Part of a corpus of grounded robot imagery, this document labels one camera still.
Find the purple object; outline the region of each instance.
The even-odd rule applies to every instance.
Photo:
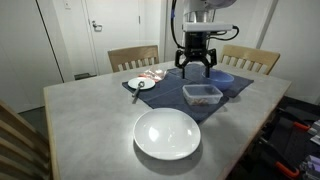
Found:
[[[205,77],[205,72],[202,73],[204,83],[210,83],[216,86],[220,91],[229,89],[234,81],[234,77],[228,73],[219,70],[210,70],[210,77]]]

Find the white door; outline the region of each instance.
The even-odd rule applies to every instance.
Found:
[[[99,74],[111,73],[108,50],[139,45],[139,2],[86,0],[86,4]]]
[[[43,87],[62,83],[35,0],[0,1],[0,99],[17,112],[43,106]]]

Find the plastic container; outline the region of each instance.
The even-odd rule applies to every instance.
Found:
[[[216,86],[220,91],[225,91],[231,87],[234,81],[234,77],[228,73],[211,69],[210,77],[206,78],[205,72],[202,73],[204,84],[212,84]]]
[[[219,103],[222,92],[210,84],[193,84],[182,87],[184,98],[189,105],[208,105]]]

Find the black cable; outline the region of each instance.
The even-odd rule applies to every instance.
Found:
[[[171,6],[171,18],[170,18],[170,24],[171,24],[171,33],[172,33],[172,38],[174,40],[174,42],[176,43],[177,47],[178,48],[181,48],[181,49],[184,49],[183,46],[181,46],[178,42],[177,42],[177,39],[176,39],[176,36],[175,36],[175,33],[174,33],[174,16],[175,16],[175,8],[176,8],[176,3],[177,3],[177,0],[173,0],[172,1],[172,6]]]
[[[233,26],[232,28],[237,30],[237,33],[234,36],[232,36],[231,38],[222,39],[222,38],[217,38],[217,37],[209,37],[208,39],[217,39],[217,40],[220,40],[220,41],[230,41],[230,40],[234,39],[235,37],[237,37],[239,32],[240,32],[240,30],[239,30],[239,28],[237,26]]]

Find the red object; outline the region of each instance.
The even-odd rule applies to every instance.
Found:
[[[304,130],[304,131],[308,131],[310,129],[310,126],[305,126],[305,125],[300,124],[298,122],[294,122],[293,125],[296,126],[299,129]]]
[[[296,178],[298,177],[300,171],[298,169],[296,169],[295,172],[290,171],[290,169],[288,169],[286,166],[284,166],[283,164],[281,164],[280,162],[276,162],[275,166],[286,176],[290,177],[290,178]]]

